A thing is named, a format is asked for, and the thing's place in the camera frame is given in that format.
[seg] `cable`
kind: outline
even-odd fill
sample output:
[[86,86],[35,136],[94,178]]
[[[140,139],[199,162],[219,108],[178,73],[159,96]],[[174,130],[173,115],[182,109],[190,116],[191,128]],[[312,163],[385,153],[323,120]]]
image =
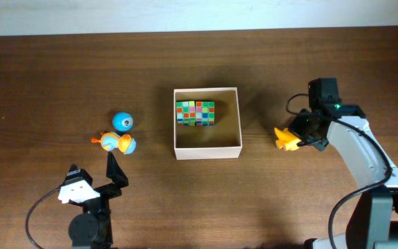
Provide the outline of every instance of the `cable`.
[[47,193],[45,196],[41,197],[28,211],[27,213],[27,217],[26,217],[26,234],[28,237],[28,240],[30,240],[30,242],[32,242],[32,244],[34,246],[36,246],[36,248],[39,249],[43,249],[40,245],[38,245],[38,243],[36,243],[36,241],[32,238],[32,235],[30,235],[30,232],[28,230],[28,220],[30,219],[30,215],[32,214],[33,210],[45,199],[47,199],[47,197],[51,196],[52,194],[54,194],[55,192],[58,192],[61,189],[61,186],[55,188],[54,190],[50,191],[49,193]]
[[316,114],[316,113],[297,113],[297,112],[290,111],[290,109],[288,108],[288,106],[290,105],[290,102],[291,102],[294,98],[296,98],[296,97],[298,97],[298,96],[307,96],[307,97],[308,97],[308,94],[306,94],[306,93],[299,93],[299,94],[296,94],[296,95],[292,96],[292,97],[287,101],[287,105],[286,105],[286,107],[285,107],[285,109],[287,110],[288,113],[291,113],[291,114],[296,115],[296,116],[318,117],[318,118],[321,118],[321,119],[329,120],[329,121],[331,121],[331,122],[339,123],[339,124],[341,124],[341,125],[344,125],[344,126],[350,128],[351,130],[357,132],[360,136],[363,136],[364,138],[366,138],[366,140],[368,140],[368,141],[374,146],[374,148],[377,150],[377,152],[379,152],[379,154],[380,154],[380,156],[382,157],[383,162],[385,163],[385,166],[386,166],[386,172],[385,172],[385,178],[384,178],[384,179],[382,179],[382,180],[380,180],[380,181],[378,181],[378,182],[376,182],[376,183],[373,183],[373,184],[371,184],[371,185],[362,187],[362,188],[360,188],[360,189],[358,189],[358,190],[356,190],[356,191],[354,191],[354,192],[349,193],[348,195],[346,195],[345,197],[343,197],[343,198],[332,208],[331,214],[330,214],[330,219],[328,220],[328,238],[329,238],[329,240],[330,240],[330,244],[331,244],[332,249],[337,249],[336,245],[334,244],[334,235],[333,235],[333,232],[332,232],[332,226],[333,226],[333,223],[334,223],[334,216],[336,215],[337,210],[339,210],[339,208],[340,208],[343,204],[345,204],[347,201],[349,201],[351,198],[354,198],[354,197],[358,196],[359,194],[362,194],[362,193],[364,193],[364,192],[367,192],[368,190],[372,190],[372,189],[374,189],[374,188],[376,188],[376,187],[379,187],[379,186],[382,186],[383,184],[385,184],[385,183],[391,178],[391,175],[392,175],[392,167],[391,167],[391,165],[390,165],[390,162],[389,162],[388,158],[387,158],[386,155],[385,155],[385,152],[383,152],[383,149],[376,143],[376,141],[374,141],[374,139],[372,139],[370,136],[368,136],[364,131],[362,131],[362,130],[360,130],[360,129],[354,127],[354,126],[352,126],[351,124],[345,123],[345,122],[340,121],[340,120],[337,120],[337,119],[335,119],[335,118],[331,118],[331,117],[319,115],[319,114]]

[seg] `orange and blue toy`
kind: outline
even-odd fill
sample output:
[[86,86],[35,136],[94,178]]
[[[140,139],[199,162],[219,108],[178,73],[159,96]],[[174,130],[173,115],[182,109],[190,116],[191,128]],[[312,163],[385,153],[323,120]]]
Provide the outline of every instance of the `orange and blue toy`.
[[114,132],[101,133],[101,139],[92,138],[91,142],[100,143],[102,148],[112,151],[118,148],[125,155],[132,154],[136,149],[136,141],[130,135],[119,136]]

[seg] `blue ball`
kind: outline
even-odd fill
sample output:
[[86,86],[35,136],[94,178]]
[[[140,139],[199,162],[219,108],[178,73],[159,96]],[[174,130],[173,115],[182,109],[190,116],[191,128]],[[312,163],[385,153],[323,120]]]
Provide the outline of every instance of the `blue ball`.
[[113,118],[113,126],[118,131],[128,131],[133,127],[133,118],[128,113],[118,113]]

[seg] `white wall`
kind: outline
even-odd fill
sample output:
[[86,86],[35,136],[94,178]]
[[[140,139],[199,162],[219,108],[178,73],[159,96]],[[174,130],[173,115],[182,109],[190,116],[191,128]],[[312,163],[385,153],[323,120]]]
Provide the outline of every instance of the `white wall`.
[[398,0],[0,0],[0,35],[398,25]]

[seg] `open box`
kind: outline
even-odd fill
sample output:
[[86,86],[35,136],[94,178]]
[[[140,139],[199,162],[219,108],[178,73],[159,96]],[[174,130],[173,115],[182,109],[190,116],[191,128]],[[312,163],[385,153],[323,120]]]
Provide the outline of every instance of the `open box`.
[[[215,125],[178,126],[176,102],[214,101]],[[238,91],[236,87],[175,89],[173,100],[174,152],[178,160],[237,158],[242,150]]]

